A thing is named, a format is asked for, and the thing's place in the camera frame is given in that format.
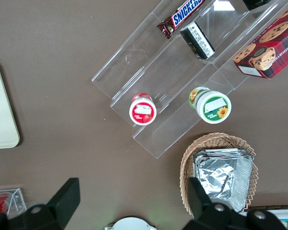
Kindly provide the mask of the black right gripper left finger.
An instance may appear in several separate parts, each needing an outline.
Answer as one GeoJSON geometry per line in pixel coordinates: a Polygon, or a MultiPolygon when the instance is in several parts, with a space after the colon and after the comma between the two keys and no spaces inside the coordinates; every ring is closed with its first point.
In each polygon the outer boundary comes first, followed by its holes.
{"type": "Polygon", "coordinates": [[[26,230],[63,230],[80,204],[78,178],[70,178],[44,205],[29,208],[23,217],[26,230]]]}

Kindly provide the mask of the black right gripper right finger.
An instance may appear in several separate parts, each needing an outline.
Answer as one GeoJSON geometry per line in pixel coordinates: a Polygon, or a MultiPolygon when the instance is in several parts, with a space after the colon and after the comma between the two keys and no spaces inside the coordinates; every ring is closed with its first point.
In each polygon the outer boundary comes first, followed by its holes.
{"type": "Polygon", "coordinates": [[[284,230],[285,226],[271,212],[253,209],[243,216],[225,204],[213,203],[199,180],[189,178],[188,201],[193,219],[187,230],[284,230]]]}

